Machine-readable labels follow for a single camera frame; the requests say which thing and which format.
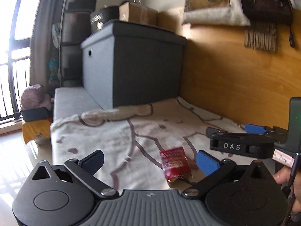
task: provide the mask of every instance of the wooden panel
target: wooden panel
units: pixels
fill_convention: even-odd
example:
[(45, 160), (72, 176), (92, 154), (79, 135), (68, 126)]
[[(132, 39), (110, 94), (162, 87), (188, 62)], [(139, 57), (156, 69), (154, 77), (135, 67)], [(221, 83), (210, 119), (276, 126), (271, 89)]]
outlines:
[(289, 100), (301, 96), (301, 11), (289, 27), (278, 25), (278, 53), (247, 49), (244, 28), (183, 25), (183, 8), (159, 14), (158, 25), (186, 36), (180, 96), (189, 103), (230, 118), (288, 128)]

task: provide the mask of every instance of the hand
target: hand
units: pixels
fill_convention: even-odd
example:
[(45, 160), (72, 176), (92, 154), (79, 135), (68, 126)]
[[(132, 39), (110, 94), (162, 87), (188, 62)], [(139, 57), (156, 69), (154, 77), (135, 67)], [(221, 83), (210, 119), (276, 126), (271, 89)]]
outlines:
[[(283, 184), (288, 182), (290, 178), (290, 168), (284, 167), (279, 172), (273, 175), (276, 183)], [(298, 172), (294, 181), (294, 193), (296, 196), (295, 203), (292, 208), (292, 212), (301, 211), (301, 172)]]

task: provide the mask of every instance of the tiled floor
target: tiled floor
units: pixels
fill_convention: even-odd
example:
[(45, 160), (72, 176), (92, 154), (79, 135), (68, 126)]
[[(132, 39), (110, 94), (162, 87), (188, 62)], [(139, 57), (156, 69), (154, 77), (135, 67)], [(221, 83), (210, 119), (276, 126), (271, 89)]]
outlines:
[(24, 144), (22, 133), (0, 136), (0, 226), (18, 226), (11, 205), (21, 185), (40, 160), (52, 162), (51, 145)]

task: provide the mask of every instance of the gray mattress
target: gray mattress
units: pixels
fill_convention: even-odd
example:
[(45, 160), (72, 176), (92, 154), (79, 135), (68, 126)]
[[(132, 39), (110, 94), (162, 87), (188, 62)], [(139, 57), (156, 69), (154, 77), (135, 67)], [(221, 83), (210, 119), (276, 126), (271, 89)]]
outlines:
[(54, 120), (80, 115), (93, 109), (102, 108), (83, 87), (62, 87), (55, 90)]

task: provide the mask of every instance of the gray ribbed grip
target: gray ribbed grip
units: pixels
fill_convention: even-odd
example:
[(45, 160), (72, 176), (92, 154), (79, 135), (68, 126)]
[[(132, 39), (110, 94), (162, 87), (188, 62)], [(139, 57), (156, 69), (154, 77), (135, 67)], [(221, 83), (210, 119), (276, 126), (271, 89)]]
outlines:
[(81, 226), (224, 226), (199, 200), (184, 199), (177, 190), (125, 190), (104, 200)]

